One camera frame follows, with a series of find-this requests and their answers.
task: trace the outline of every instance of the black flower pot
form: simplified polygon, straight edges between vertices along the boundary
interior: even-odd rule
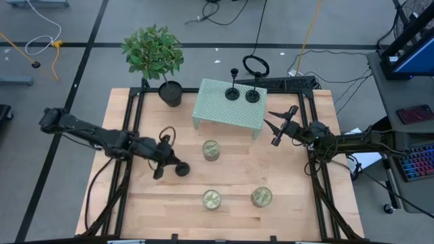
[[[176,107],[181,104],[182,87],[176,81],[168,81],[160,85],[158,95],[167,105]]]

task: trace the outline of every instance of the gray floor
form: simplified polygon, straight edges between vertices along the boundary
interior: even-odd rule
[[[41,13],[62,25],[63,41],[86,42],[101,3],[102,0],[75,0],[70,1],[68,9],[41,9]],[[203,1],[110,0],[96,41],[120,42],[138,27],[157,23],[159,26],[168,25],[182,42],[252,43],[262,3],[250,1],[239,19],[230,26],[216,26],[209,22],[185,26],[184,22],[200,15]],[[225,22],[241,6],[242,1],[223,0],[215,19]],[[315,6],[316,0],[269,1],[259,42],[302,43]],[[389,0],[326,0],[309,43],[373,45],[390,28],[393,15],[393,4]],[[1,31],[12,41],[28,41],[39,35],[55,35],[57,31],[55,26],[39,19],[30,9],[13,9],[5,1],[0,2],[0,23]],[[32,87],[0,86],[0,104],[10,104],[15,113],[12,123],[0,135],[1,243],[14,241],[51,143],[52,137],[41,133],[37,125],[43,109],[64,106],[84,52],[84,48],[62,48],[56,65],[60,81],[54,81],[50,72],[56,54],[54,49],[35,57],[47,70],[47,75],[32,69],[15,50],[5,53],[7,49],[0,48],[0,73],[31,75],[35,84]],[[184,87],[197,87],[202,78],[230,81],[231,68],[241,71],[240,79],[250,78],[241,59],[250,54],[251,49],[186,48],[183,51],[185,62],[173,79]],[[270,64],[270,77],[284,77],[287,67],[299,53],[299,49],[256,51],[257,56]],[[71,111],[75,116],[101,125],[111,88],[139,86],[140,75],[128,73],[124,60],[119,48],[92,49]],[[345,81],[360,76],[367,68],[364,56],[309,53],[303,58],[300,71],[314,71],[331,81]],[[151,81],[153,87],[160,84],[161,81]],[[332,90],[335,100],[348,87],[321,84],[324,89]],[[349,96],[347,94],[339,101],[336,109]],[[368,79],[340,112],[338,120],[344,131],[354,127],[365,128],[383,116],[384,109],[375,83]],[[28,241],[73,236],[93,157],[94,152],[88,148],[68,140],[61,141],[27,235]],[[364,178],[354,183],[354,187],[366,237],[392,243],[429,243],[434,239],[434,225],[430,219],[403,210],[386,215],[382,212],[382,204],[387,202],[387,194],[381,188]]]

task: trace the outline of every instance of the small perforated stool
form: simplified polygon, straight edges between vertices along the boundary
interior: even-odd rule
[[[245,93],[253,89],[252,86],[235,84],[239,90],[239,98],[235,101],[228,100],[224,95],[230,87],[230,82],[202,79],[192,114],[193,125],[199,129],[201,119],[205,119],[252,128],[253,139],[256,139],[262,130],[267,89],[257,87],[260,99],[250,103],[245,99]]]

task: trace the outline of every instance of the red phone case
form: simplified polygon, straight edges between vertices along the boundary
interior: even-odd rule
[[[414,106],[411,108],[403,108],[396,111],[398,117],[404,125],[429,121],[434,119],[434,113],[428,105]]]

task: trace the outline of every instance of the white cable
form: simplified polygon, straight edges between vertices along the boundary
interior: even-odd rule
[[[36,13],[37,15],[41,16],[41,18],[43,18],[44,20],[47,20],[48,22],[50,22],[50,23],[52,23],[52,24],[55,24],[57,27],[59,27],[59,34],[57,34],[56,38],[53,39],[53,37],[51,37],[51,36],[44,35],[44,36],[36,37],[36,38],[34,38],[33,40],[29,41],[29,42],[26,44],[26,46],[24,47],[24,50],[25,50],[26,54],[29,55],[29,56],[34,56],[34,55],[40,54],[41,52],[44,52],[44,51],[45,51],[45,50],[46,50],[46,49],[47,49],[47,48],[48,48],[48,47],[49,47],[53,42],[55,42],[55,41],[57,40],[57,38],[59,38],[60,33],[62,32],[62,27],[61,27],[59,24],[57,24],[57,23],[55,23],[55,22],[53,22],[53,21],[47,19],[46,17],[42,16],[42,14],[40,14],[38,11],[36,11],[35,7],[33,7],[32,3],[30,3],[29,0],[26,0],[26,1],[27,1],[27,3],[30,5],[30,7],[33,9],[33,11],[35,11],[35,13]],[[34,42],[34,41],[36,41],[36,40],[38,40],[38,39],[41,39],[41,38],[48,38],[48,39],[50,39],[50,42],[49,42],[49,43],[48,43],[48,44],[47,44],[43,49],[39,50],[39,52],[36,52],[36,53],[34,53],[34,54],[29,53],[28,50],[27,50],[28,46],[29,46],[32,42]]]

